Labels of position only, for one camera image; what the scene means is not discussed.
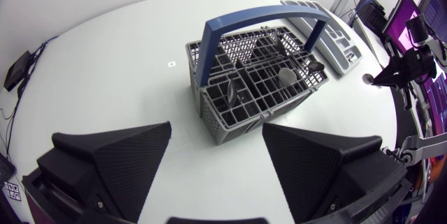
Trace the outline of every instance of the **basket handle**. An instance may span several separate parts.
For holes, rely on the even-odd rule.
[[[288,17],[306,17],[318,20],[314,30],[311,32],[305,43],[305,50],[308,52],[311,52],[314,49],[316,42],[320,38],[321,32],[323,32],[330,19],[325,13],[315,8],[298,5],[275,5],[249,8],[207,21],[205,23],[205,28],[203,29],[202,43],[200,44],[198,65],[196,69],[196,81],[199,86],[203,87],[208,83],[208,77],[210,76],[211,67],[214,63],[216,49],[219,45],[219,40],[224,33],[259,22]]]

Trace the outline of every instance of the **black plastic part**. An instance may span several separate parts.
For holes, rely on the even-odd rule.
[[[355,202],[372,192],[377,185],[380,185],[401,167],[402,164],[381,151],[375,151],[341,166],[312,219],[331,214]]]
[[[253,218],[234,221],[205,221],[172,217],[166,224],[268,224],[264,218]]]
[[[0,154],[0,188],[9,180],[15,172],[15,166]]]
[[[169,122],[91,135],[55,133],[54,149],[24,177],[25,188],[55,220],[63,215],[74,223],[93,209],[136,223],[170,134]]]
[[[427,45],[417,51],[411,48],[400,57],[395,43],[389,38],[385,42],[390,63],[374,78],[372,85],[403,89],[405,110],[408,110],[411,108],[410,81],[421,82],[423,80],[420,78],[424,75],[435,78],[436,63]]]
[[[376,36],[383,38],[382,31],[387,22],[383,7],[376,0],[372,0],[374,3],[367,4],[364,4],[364,1],[366,0],[359,0],[358,5],[356,6],[356,9],[358,9],[358,17],[368,29],[371,29],[371,31],[376,34]]]
[[[424,14],[420,14],[417,17],[405,22],[406,27],[411,33],[413,42],[422,43],[428,39],[425,23],[427,23],[427,21],[425,21]]]
[[[342,137],[274,124],[264,124],[263,137],[296,223],[329,207],[321,202],[343,164],[381,146],[378,136]]]
[[[6,73],[5,82],[3,87],[6,90],[11,91],[28,73],[29,60],[31,53],[26,51],[8,70]]]

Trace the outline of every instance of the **white table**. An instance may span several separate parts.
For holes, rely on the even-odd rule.
[[[385,50],[385,47],[382,45],[382,42],[376,34],[374,34],[370,29],[368,29],[360,19],[356,19],[354,22],[354,29],[360,30],[360,33],[363,33],[365,36],[368,45],[370,49],[373,51],[373,54],[376,56],[376,60],[383,66],[386,67],[388,63],[390,62],[390,56]],[[420,126],[418,113],[416,111],[416,103],[421,103],[423,105],[425,117],[429,119],[427,126],[425,127],[425,130],[427,131],[427,135],[425,137],[432,136],[432,121],[430,119],[430,104],[428,100],[424,99],[423,91],[420,88],[419,84],[416,84],[416,82],[411,81],[411,84],[413,86],[413,90],[415,92],[416,98],[413,96],[410,96],[412,107],[410,109],[411,115],[413,116],[413,120],[416,126],[416,130],[418,131],[418,135],[420,137],[424,137],[422,128]]]
[[[55,132],[97,133],[170,121],[172,138],[140,223],[164,223],[170,216],[292,223],[261,129],[214,145],[194,107],[184,49],[202,38],[206,20],[279,1],[148,0],[62,34],[42,55],[19,106],[10,147],[17,176],[37,168],[36,159],[52,148]],[[284,24],[296,32],[286,20],[262,23]],[[344,77],[327,67],[330,81],[273,123],[353,137],[380,135],[383,146],[393,148],[391,93],[363,83],[363,74],[381,69],[366,44],[343,26],[363,60]],[[176,66],[169,68],[171,61]],[[0,107],[12,109],[15,97],[15,90],[3,90]],[[25,198],[11,204],[22,221],[33,222]]]

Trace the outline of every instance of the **black device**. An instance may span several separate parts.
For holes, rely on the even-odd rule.
[[[53,134],[54,148],[23,177],[35,222],[136,223],[170,135],[169,122],[90,135]]]
[[[0,154],[0,188],[9,180],[15,172],[15,166]]]
[[[11,91],[28,73],[31,53],[26,51],[8,70],[3,84],[8,91]]]
[[[385,28],[387,19],[383,6],[377,0],[360,0],[356,6],[357,15],[362,23],[379,38],[383,38],[382,31]],[[353,26],[355,16],[349,22]]]
[[[264,124],[263,137],[296,223],[384,221],[412,186],[403,164],[381,152],[378,136]]]
[[[427,22],[420,14],[405,22],[409,37],[415,47],[408,49],[403,56],[396,43],[386,39],[386,49],[390,55],[390,63],[374,78],[372,85],[393,87],[404,91],[405,110],[411,108],[410,81],[423,84],[428,78],[437,75],[436,62],[430,46],[424,42],[428,39]]]

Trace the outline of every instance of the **spoon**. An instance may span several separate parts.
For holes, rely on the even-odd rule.
[[[233,81],[230,80],[230,82],[228,83],[228,97],[227,97],[229,108],[233,108],[234,104],[236,103],[236,98],[237,98],[237,89]]]
[[[317,71],[324,70],[324,65],[319,61],[310,62],[310,64],[308,64],[307,67],[309,69],[309,72],[307,73],[308,75],[311,75],[312,73],[315,73]]]

